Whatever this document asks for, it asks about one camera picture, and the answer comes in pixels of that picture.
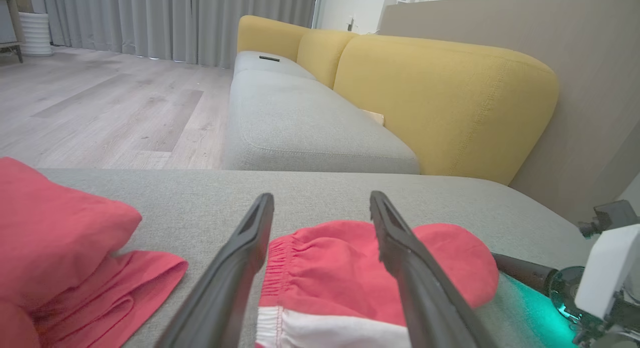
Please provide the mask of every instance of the white ribbed vase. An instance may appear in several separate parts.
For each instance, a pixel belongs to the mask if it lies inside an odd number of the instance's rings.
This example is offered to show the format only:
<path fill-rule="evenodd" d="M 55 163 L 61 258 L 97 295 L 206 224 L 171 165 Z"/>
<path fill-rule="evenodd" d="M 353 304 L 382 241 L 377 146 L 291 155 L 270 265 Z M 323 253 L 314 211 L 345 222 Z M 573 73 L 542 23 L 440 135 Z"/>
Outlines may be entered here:
<path fill-rule="evenodd" d="M 20 46 L 25 56 L 52 56 L 47 14 L 19 13 L 25 43 Z"/>

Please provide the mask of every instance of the wooden floor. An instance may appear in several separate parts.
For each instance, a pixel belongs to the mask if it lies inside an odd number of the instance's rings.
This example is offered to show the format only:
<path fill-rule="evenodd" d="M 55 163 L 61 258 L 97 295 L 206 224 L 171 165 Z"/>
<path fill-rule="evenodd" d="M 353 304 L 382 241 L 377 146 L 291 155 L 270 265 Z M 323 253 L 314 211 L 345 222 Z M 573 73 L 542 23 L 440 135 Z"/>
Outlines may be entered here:
<path fill-rule="evenodd" d="M 0 156 L 36 168 L 217 169 L 233 71 L 57 48 L 0 57 Z"/>

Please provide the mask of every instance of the red garment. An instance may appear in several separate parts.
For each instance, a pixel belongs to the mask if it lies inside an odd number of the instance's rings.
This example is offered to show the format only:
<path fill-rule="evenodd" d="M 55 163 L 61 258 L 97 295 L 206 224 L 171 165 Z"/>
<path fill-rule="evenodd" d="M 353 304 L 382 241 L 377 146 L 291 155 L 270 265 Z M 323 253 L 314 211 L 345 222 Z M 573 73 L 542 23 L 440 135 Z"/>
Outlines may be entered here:
<path fill-rule="evenodd" d="M 453 224 L 413 230 L 471 307 L 498 290 L 489 248 Z M 410 346 L 398 283 L 371 223 L 335 221 L 269 244 L 256 346 Z"/>
<path fill-rule="evenodd" d="M 141 219 L 0 159 L 0 346 L 124 344 L 188 266 L 165 252 L 113 257 Z"/>

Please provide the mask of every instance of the gray curtain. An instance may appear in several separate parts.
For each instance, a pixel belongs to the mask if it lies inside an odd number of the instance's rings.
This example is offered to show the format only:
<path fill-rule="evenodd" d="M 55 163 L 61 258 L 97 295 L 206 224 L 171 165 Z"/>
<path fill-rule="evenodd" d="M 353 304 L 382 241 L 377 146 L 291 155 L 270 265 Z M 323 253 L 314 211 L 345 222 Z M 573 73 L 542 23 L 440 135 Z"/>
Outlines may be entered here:
<path fill-rule="evenodd" d="M 45 0 L 52 42 L 229 68 L 242 15 L 311 26 L 315 0 Z"/>

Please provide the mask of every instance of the gray seat cushion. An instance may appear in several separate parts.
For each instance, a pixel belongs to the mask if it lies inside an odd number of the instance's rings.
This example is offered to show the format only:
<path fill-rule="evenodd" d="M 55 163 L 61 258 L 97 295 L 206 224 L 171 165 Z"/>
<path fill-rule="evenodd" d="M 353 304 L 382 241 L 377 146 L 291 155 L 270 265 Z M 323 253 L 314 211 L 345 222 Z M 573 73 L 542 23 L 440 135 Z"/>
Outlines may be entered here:
<path fill-rule="evenodd" d="M 402 140 L 318 81 L 244 71 L 229 99 L 223 169 L 420 172 Z"/>
<path fill-rule="evenodd" d="M 160 250 L 189 261 L 167 301 L 126 343 L 153 346 L 254 199 L 274 194 L 270 237 L 336 219 L 370 220 L 372 190 L 386 193 L 407 224 L 454 223 L 493 252 L 563 268 L 584 265 L 592 241 L 534 200 L 495 182 L 460 177 L 213 170 L 43 169 L 52 181 L 121 200 L 142 214 L 123 248 Z M 253 280 L 240 346 L 254 346 L 264 269 Z M 500 277 L 476 310 L 499 346 L 573 346 L 568 322 L 548 298 Z"/>
<path fill-rule="evenodd" d="M 277 58 L 280 59 L 280 61 L 260 59 L 260 56 Z M 245 70 L 264 70 L 266 72 L 281 73 L 288 76 L 303 77 L 311 80 L 316 79 L 313 74 L 307 72 L 303 67 L 300 67 L 300 65 L 296 64 L 294 61 L 283 58 L 282 56 L 267 54 L 263 52 L 239 52 L 235 57 L 235 67 L 233 68 L 233 74 L 235 76 L 235 74 L 244 72 Z"/>

